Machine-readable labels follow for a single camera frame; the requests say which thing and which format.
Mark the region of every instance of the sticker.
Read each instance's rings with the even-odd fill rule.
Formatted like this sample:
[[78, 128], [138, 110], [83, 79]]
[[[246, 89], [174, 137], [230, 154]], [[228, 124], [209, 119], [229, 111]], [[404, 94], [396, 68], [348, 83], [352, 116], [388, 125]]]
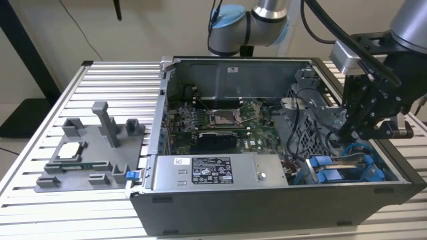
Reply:
[[189, 157], [176, 157], [173, 160], [173, 165], [189, 165]]
[[229, 157], [193, 157], [192, 158], [193, 184], [232, 184], [233, 171]]
[[226, 73], [237, 73], [238, 72], [238, 68], [237, 67], [228, 67], [226, 68]]

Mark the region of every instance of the blue latch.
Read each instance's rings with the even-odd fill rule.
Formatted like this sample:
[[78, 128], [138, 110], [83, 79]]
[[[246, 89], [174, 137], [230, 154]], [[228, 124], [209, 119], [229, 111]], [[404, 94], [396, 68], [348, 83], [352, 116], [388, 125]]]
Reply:
[[140, 171], [128, 171], [125, 173], [125, 180], [126, 181], [137, 181], [137, 180], [140, 180]]

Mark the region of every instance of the black cable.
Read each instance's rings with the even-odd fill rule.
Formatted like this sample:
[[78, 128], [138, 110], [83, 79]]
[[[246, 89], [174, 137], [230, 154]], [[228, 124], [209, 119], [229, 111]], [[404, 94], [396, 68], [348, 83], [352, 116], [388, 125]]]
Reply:
[[100, 59], [101, 61], [104, 61], [104, 59], [101, 58], [101, 55], [98, 54], [98, 52], [96, 51], [94, 47], [93, 47], [93, 46], [92, 46], [92, 44], [89, 43], [88, 37], [86, 37], [86, 35], [85, 35], [85, 32], [82, 31], [82, 29], [81, 29], [81, 27], [79, 27], [79, 25], [78, 25], [77, 21], [74, 20], [73, 16], [70, 15], [70, 13], [69, 13], [69, 11], [67, 11], [67, 9], [66, 9], [66, 7], [65, 7], [65, 5], [63, 5], [62, 1], [61, 1], [61, 0], [57, 0], [57, 1], [58, 1], [58, 3], [59, 3], [61, 7], [63, 8], [63, 10], [65, 10], [65, 12], [66, 12], [67, 16], [70, 17], [70, 19], [71, 19], [71, 21], [73, 21], [74, 25], [77, 26], [77, 28], [78, 28], [78, 30], [79, 30], [79, 32], [81, 32], [81, 34], [82, 34], [82, 37], [83, 37], [83, 39], [85, 39], [86, 44], [89, 45], [89, 47], [92, 48], [93, 52], [94, 52], [94, 53], [96, 53], [96, 55], [98, 56], [98, 59]]
[[330, 149], [330, 146], [329, 146], [329, 138], [330, 138], [332, 133], [333, 133], [333, 132], [329, 131], [329, 132], [326, 133], [326, 135], [325, 135], [325, 138], [324, 138], [325, 147], [326, 147], [328, 149]]
[[418, 105], [418, 106], [416, 107], [416, 110], [414, 110], [414, 113], [413, 113], [414, 116], [420, 113], [420, 110], [421, 110], [421, 106]]
[[306, 6], [309, 7], [312, 13], [337, 38], [341, 43], [353, 51], [353, 53], [360, 57], [361, 64], [365, 64], [369, 67], [369, 73], [377, 77], [380, 80], [388, 80], [393, 87], [398, 87], [401, 82], [393, 72], [386, 68], [384, 64], [372, 56], [372, 54], [358, 46], [357, 42], [349, 37], [349, 35], [344, 32], [340, 26], [334, 23], [329, 15], [322, 10], [316, 0], [304, 0]]
[[10, 153], [10, 154], [19, 155], [17, 152], [10, 151], [10, 150], [7, 150], [7, 149], [5, 149], [5, 148], [2, 148], [2, 147], [0, 147], [0, 150], [7, 152], [7, 153]]
[[294, 152], [290, 151], [290, 140], [293, 138], [296, 128], [298, 125], [298, 120], [300, 120], [300, 106], [298, 106], [298, 102], [296, 101], [296, 98], [294, 98], [294, 104], [296, 104], [294, 120], [293, 120], [292, 132], [285, 141], [285, 151], [290, 154], [294, 160], [300, 160], [302, 162], [304, 161], [302, 158]]
[[300, 0], [300, 19], [301, 19], [301, 24], [304, 25], [304, 28], [305, 28], [309, 36], [313, 38], [313, 40], [316, 40], [321, 44], [334, 44], [333, 40], [321, 39], [320, 37], [316, 36], [313, 31], [310, 30], [308, 23], [306, 23], [306, 19], [305, 19], [304, 0]]
[[213, 11], [214, 4], [216, 4], [216, 0], [213, 0], [210, 13], [208, 15], [208, 26], [206, 26], [206, 49], [208, 50], [209, 50], [209, 38], [210, 38], [212, 28], [213, 28], [213, 24], [214, 24], [214, 22], [216, 22], [216, 20], [218, 18], [222, 0], [218, 1], [217, 7], [216, 7], [216, 9]]

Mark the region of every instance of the aluminum extrusion table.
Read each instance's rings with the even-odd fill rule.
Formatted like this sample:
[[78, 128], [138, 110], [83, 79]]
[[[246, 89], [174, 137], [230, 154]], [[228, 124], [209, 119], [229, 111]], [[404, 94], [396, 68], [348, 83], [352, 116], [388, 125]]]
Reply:
[[[325, 62], [342, 82], [330, 62]], [[31, 187], [63, 134], [67, 117], [83, 125], [100, 124], [90, 111], [94, 101], [108, 101], [108, 114], [118, 124], [137, 118], [145, 124], [140, 166], [158, 93], [158, 62], [94, 62], [81, 66], [38, 130], [0, 182], [0, 240], [9, 239], [156, 239], [146, 236], [124, 189], [35, 193]], [[412, 139], [392, 144], [427, 180], [427, 127], [412, 114]], [[358, 226], [188, 237], [217, 239], [427, 239], [427, 189], [402, 205], [381, 208]]]

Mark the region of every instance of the white label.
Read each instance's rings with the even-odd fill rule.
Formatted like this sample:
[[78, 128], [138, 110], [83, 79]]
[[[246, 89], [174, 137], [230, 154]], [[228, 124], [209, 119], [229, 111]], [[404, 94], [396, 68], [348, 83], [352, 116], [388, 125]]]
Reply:
[[190, 159], [186, 157], [176, 157], [173, 160], [173, 165], [189, 165]]
[[226, 68], [226, 73], [237, 73], [238, 72], [238, 68], [237, 67], [228, 67]]

